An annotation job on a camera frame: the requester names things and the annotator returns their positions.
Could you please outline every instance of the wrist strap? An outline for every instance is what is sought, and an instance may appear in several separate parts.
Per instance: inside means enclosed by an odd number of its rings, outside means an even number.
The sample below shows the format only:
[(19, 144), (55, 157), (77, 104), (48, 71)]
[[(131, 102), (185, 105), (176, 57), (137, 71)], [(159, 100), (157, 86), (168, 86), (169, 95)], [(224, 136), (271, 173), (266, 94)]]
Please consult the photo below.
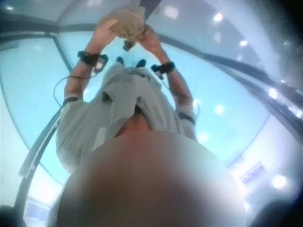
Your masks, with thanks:
[(156, 73), (156, 75), (160, 78), (160, 79), (164, 79), (162, 74), (164, 73), (170, 73), (175, 69), (175, 63), (173, 63), (172, 61), (167, 62), (163, 65), (152, 65), (151, 69), (154, 73)]
[(79, 51), (77, 56), (80, 57), (81, 62), (90, 66), (95, 66), (99, 58), (98, 54), (90, 54), (85, 51)]

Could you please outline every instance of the hand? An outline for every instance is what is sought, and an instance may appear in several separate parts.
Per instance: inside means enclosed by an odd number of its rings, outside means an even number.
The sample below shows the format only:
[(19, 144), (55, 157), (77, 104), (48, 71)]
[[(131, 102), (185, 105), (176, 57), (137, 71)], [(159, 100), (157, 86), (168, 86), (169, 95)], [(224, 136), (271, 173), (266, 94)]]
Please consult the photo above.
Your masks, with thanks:
[(110, 28), (117, 22), (118, 20), (101, 20), (95, 28), (91, 44), (101, 49), (110, 44), (116, 37)]
[(144, 49), (156, 56), (164, 52), (161, 47), (159, 36), (149, 25), (145, 25), (145, 31), (139, 38), (139, 43), (144, 47)]

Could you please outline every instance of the short sleeve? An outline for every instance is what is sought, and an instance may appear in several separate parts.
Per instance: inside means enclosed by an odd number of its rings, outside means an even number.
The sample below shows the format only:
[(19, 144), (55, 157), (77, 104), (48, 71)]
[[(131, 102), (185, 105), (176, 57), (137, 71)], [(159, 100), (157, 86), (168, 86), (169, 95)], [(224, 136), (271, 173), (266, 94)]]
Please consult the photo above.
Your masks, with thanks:
[(80, 133), (85, 115), (88, 109), (88, 103), (80, 99), (66, 102), (61, 109), (60, 123), (56, 137), (57, 156), (62, 166), (72, 173), (86, 155), (87, 149), (83, 149), (83, 135)]
[(197, 141), (196, 138), (196, 115), (192, 107), (179, 106), (176, 109), (180, 135)]

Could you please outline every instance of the light gray t-shirt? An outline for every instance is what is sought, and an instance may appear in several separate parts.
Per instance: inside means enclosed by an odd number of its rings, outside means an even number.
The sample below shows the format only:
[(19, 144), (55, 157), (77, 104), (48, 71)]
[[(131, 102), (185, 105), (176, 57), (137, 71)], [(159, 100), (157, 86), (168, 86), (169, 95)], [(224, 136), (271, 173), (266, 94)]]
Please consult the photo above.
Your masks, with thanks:
[(97, 147), (115, 137), (137, 105), (151, 130), (169, 131), (196, 140), (192, 108), (173, 109), (161, 84), (145, 68), (115, 64), (105, 74), (100, 91), (89, 103), (74, 94), (61, 109), (56, 146), (63, 167), (70, 173)]

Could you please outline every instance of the wire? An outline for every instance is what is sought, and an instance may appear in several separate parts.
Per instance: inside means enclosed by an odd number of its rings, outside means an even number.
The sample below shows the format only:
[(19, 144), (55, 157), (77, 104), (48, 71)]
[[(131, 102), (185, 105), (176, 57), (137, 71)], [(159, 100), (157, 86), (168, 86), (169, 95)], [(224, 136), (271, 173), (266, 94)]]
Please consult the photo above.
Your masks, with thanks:
[[(97, 75), (98, 75), (98, 73), (95, 73), (94, 76), (88, 77), (88, 78), (87, 78), (87, 77), (78, 77), (78, 76), (68, 76), (68, 77), (63, 77), (62, 79), (60, 79), (60, 80), (56, 83), (56, 85), (54, 86), (54, 88), (53, 88), (53, 98), (55, 99), (56, 103), (60, 106), (60, 109), (62, 108), (62, 105), (59, 103), (58, 99), (56, 98), (55, 92), (56, 92), (57, 86), (59, 85), (59, 83), (60, 83), (61, 81), (65, 80), (65, 79), (68, 79), (68, 78), (76, 78), (76, 79), (92, 79), (92, 78), (95, 78)], [(177, 96), (185, 96), (185, 95), (183, 95), (183, 94), (178, 94), (178, 93), (176, 93), (176, 92), (172, 92), (171, 89), (164, 83), (164, 81), (163, 81), (162, 79), (161, 79), (161, 82), (162, 82), (162, 84), (164, 85), (164, 87), (166, 87), (166, 89), (167, 89), (168, 91), (170, 91), (172, 94), (175, 94), (175, 95), (177, 95)], [(199, 117), (200, 111), (201, 111), (201, 110), (200, 110), (200, 105), (199, 105), (199, 103), (197, 103), (197, 107), (198, 107), (198, 113), (197, 113), (197, 115), (196, 115), (196, 118)]]
[(92, 79), (94, 77), (96, 77), (98, 75), (98, 73), (95, 73), (92, 77), (78, 77), (78, 76), (68, 76), (68, 77), (63, 77), (62, 79), (60, 79), (56, 85), (54, 86), (53, 88), (53, 98), (55, 99), (56, 103), (60, 106), (60, 109), (62, 108), (62, 105), (59, 103), (58, 99), (56, 98), (56, 88), (57, 86), (59, 85), (59, 83), (65, 79), (68, 79), (68, 78), (76, 78), (76, 79)]

